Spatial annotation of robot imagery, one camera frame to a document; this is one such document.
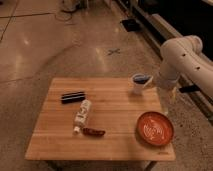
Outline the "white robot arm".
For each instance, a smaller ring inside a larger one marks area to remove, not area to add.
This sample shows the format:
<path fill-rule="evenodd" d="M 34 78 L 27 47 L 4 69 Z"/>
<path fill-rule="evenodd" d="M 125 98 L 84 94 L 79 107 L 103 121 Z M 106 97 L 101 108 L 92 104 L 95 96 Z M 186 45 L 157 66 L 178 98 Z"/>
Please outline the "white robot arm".
<path fill-rule="evenodd" d="M 202 54 L 202 49 L 203 42 L 196 35 L 166 40 L 160 47 L 163 58 L 160 68 L 145 83 L 145 88 L 156 86 L 172 91 L 184 74 L 213 99 L 213 61 Z"/>

